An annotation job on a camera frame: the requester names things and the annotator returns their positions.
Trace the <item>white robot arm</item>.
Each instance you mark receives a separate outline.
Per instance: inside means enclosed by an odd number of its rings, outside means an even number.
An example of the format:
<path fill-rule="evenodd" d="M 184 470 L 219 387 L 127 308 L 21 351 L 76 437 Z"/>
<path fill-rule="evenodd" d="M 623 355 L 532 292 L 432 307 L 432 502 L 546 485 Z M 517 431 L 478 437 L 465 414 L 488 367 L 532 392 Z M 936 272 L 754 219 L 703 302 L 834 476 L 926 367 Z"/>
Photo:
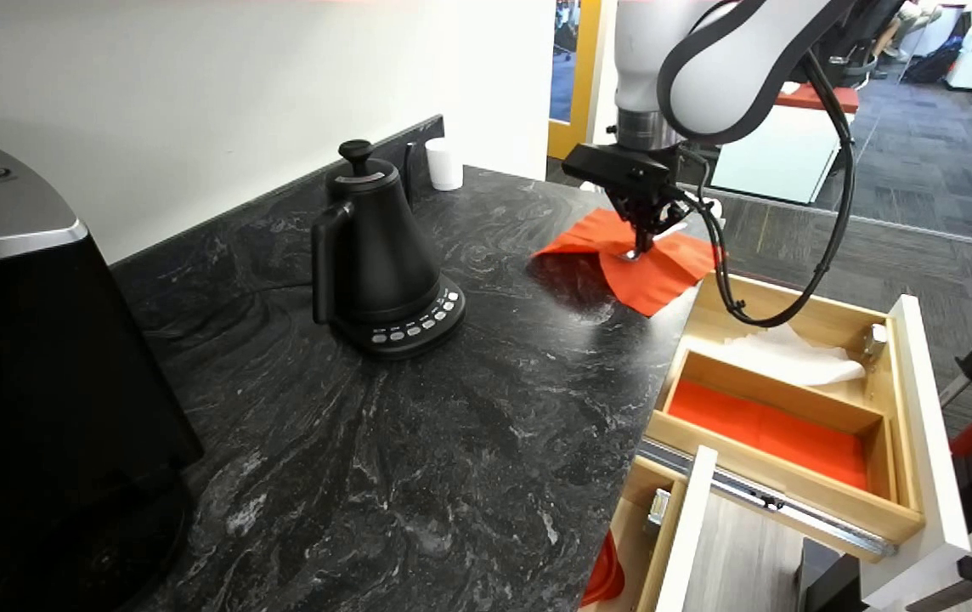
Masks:
<path fill-rule="evenodd" d="M 897 0 L 619 0 L 614 143 L 575 147 L 564 171 L 603 188 L 635 248 L 680 222 L 675 147 L 754 131 L 784 80 L 866 51 Z"/>

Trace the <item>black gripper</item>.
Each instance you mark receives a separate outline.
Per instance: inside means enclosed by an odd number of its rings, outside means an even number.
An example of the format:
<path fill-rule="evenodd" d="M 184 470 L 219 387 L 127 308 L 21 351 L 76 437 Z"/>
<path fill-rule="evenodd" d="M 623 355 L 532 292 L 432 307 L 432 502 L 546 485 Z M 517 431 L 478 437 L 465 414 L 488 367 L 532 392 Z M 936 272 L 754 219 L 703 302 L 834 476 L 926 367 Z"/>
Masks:
<path fill-rule="evenodd" d="M 675 156 L 632 152 L 619 147 L 575 147 L 560 171 L 603 188 L 611 206 L 629 222 L 632 256 L 675 225 L 697 196 L 675 180 Z"/>

